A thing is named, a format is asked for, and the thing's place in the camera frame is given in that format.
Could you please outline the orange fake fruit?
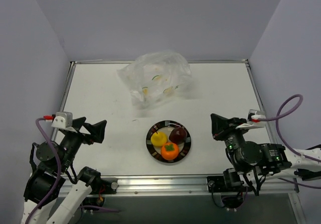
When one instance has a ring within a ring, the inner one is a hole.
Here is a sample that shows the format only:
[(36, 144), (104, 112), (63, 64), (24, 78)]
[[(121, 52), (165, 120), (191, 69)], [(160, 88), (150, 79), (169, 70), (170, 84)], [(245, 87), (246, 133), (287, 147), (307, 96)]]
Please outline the orange fake fruit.
[(161, 156), (167, 160), (174, 160), (179, 155), (179, 147), (177, 144), (168, 142), (161, 148)]

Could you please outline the clear printed plastic bag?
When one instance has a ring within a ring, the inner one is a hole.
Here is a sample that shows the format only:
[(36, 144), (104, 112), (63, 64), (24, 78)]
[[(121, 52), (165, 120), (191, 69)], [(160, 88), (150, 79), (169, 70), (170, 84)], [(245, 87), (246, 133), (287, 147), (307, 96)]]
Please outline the clear printed plastic bag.
[(137, 109), (157, 106), (177, 94), (185, 93), (192, 83), (190, 65), (173, 51), (148, 53), (117, 71)]

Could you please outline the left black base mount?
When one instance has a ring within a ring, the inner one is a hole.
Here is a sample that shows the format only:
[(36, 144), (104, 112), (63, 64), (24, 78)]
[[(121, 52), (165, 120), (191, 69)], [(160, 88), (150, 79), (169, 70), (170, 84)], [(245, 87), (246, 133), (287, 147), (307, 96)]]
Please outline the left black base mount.
[(84, 167), (77, 175), (78, 181), (91, 186), (90, 195), (94, 197), (86, 197), (80, 205), (81, 210), (102, 211), (105, 203), (105, 194), (116, 194), (118, 188), (118, 179), (115, 177), (102, 178), (101, 173), (90, 167)]

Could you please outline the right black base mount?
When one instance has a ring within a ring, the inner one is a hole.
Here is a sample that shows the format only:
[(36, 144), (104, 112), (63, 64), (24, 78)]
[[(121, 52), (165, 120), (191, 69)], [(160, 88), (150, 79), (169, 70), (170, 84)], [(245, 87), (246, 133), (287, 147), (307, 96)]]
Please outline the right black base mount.
[(207, 188), (216, 207), (234, 212), (251, 190), (233, 168), (226, 169), (222, 175), (207, 176)]

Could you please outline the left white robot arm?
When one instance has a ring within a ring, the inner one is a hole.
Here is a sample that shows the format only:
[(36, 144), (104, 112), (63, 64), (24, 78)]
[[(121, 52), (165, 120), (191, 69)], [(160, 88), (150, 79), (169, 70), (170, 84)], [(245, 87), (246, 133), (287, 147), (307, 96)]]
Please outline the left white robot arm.
[(32, 144), (22, 223), (68, 223), (78, 209), (102, 209), (101, 195), (115, 193), (117, 182), (87, 166), (76, 173), (73, 161), (81, 145), (103, 142), (106, 125), (106, 120), (92, 125), (85, 117), (74, 119), (69, 112), (36, 119), (45, 141)]

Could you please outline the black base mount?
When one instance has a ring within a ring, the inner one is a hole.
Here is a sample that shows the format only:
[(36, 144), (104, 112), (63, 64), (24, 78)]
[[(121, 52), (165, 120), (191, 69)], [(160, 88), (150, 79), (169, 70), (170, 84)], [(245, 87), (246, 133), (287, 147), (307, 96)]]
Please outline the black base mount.
[(207, 188), (216, 207), (234, 212), (251, 190), (233, 168), (226, 169), (222, 175), (207, 176)]
[(105, 194), (116, 194), (118, 188), (118, 179), (115, 177), (102, 178), (101, 173), (90, 167), (84, 167), (77, 175), (78, 181), (91, 186), (90, 195), (94, 197), (86, 197), (80, 205), (81, 210), (102, 211), (105, 203)]

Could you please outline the yellow fake fruit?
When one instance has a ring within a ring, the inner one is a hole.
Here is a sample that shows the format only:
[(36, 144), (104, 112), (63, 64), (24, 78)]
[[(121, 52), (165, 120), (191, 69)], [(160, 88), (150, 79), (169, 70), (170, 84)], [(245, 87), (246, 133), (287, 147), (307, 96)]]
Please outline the yellow fake fruit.
[(157, 131), (152, 134), (150, 141), (154, 147), (160, 148), (167, 143), (168, 138), (164, 132)]

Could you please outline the black rimmed ceramic plate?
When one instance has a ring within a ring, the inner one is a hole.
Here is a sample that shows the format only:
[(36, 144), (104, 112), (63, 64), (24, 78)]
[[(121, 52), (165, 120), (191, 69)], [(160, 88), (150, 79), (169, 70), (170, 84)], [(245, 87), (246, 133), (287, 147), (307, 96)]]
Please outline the black rimmed ceramic plate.
[[(167, 143), (168, 143), (168, 142), (170, 142), (170, 140), (169, 140), (170, 133), (176, 127), (184, 128), (187, 132), (187, 138), (184, 143), (178, 145), (179, 155), (174, 160), (167, 161), (161, 156), (161, 147), (160, 148), (154, 147), (151, 144), (150, 138), (153, 133), (155, 133), (157, 131), (161, 131), (167, 135), (167, 138), (168, 138)], [(182, 124), (180, 124), (178, 122), (171, 121), (171, 120), (164, 120), (164, 121), (160, 121), (160, 122), (154, 124), (147, 132), (145, 143), (146, 143), (146, 148), (148, 150), (148, 153), (155, 160), (162, 162), (162, 163), (166, 163), (166, 164), (179, 162), (182, 159), (184, 159), (188, 155), (189, 151), (191, 150), (191, 146), (192, 146), (191, 135), (188, 132), (188, 130), (185, 128), (185, 126), (183, 126)]]

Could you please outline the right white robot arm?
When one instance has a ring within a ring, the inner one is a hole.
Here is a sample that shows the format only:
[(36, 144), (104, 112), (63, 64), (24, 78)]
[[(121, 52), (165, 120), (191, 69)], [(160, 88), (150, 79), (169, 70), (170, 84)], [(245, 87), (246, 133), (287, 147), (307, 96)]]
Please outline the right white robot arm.
[(213, 139), (225, 143), (226, 156), (233, 166), (223, 172), (223, 191), (248, 189), (258, 195), (267, 179), (320, 178), (320, 146), (291, 150), (282, 144), (258, 144), (244, 139), (249, 130), (265, 127), (264, 117), (258, 110), (250, 110), (247, 119), (211, 114)]

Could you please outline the dark red fake apple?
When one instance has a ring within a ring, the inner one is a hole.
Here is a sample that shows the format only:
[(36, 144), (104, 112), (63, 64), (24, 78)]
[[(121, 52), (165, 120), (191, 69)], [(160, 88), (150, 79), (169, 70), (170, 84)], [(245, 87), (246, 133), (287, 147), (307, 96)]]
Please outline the dark red fake apple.
[(174, 128), (171, 131), (170, 136), (169, 136), (170, 142), (175, 143), (177, 145), (184, 143), (186, 138), (187, 138), (187, 132), (182, 127)]

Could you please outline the aluminium front frame rail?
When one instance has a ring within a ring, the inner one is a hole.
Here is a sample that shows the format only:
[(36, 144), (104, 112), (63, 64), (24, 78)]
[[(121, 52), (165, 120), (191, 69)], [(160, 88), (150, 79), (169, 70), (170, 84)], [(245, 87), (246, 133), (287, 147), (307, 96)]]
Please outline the aluminium front frame rail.
[[(189, 196), (211, 195), (207, 176), (198, 175), (142, 175), (142, 176), (102, 176), (103, 180), (117, 179), (118, 188), (115, 194), (105, 196)], [(72, 184), (68, 180), (60, 189), (58, 197), (66, 197)], [(267, 180), (263, 183), (259, 194), (298, 193), (298, 187), (279, 179)]]

